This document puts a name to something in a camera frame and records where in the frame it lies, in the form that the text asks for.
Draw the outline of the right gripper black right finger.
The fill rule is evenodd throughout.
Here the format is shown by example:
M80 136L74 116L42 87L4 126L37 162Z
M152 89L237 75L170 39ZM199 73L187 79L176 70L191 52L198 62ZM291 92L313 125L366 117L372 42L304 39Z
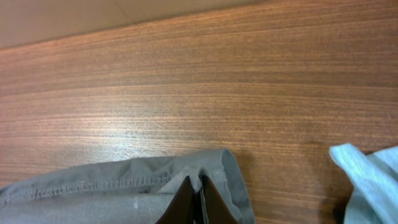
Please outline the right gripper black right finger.
M206 175L200 176L202 223L204 224L238 224L218 193L214 183Z

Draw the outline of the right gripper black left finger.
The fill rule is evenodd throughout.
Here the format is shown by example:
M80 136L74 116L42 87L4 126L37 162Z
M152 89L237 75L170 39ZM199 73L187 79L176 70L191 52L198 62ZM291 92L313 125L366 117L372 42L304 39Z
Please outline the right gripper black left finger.
M193 224L194 190L190 178L184 178L177 193L156 224Z

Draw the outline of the grey cotton shorts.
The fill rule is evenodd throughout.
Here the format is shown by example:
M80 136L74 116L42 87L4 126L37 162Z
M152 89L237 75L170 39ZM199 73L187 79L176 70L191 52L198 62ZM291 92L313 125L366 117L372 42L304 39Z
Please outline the grey cotton shorts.
M238 224L254 223L236 158L226 149L72 167L1 189L2 223L156 223L189 177L194 221L202 223L201 175Z

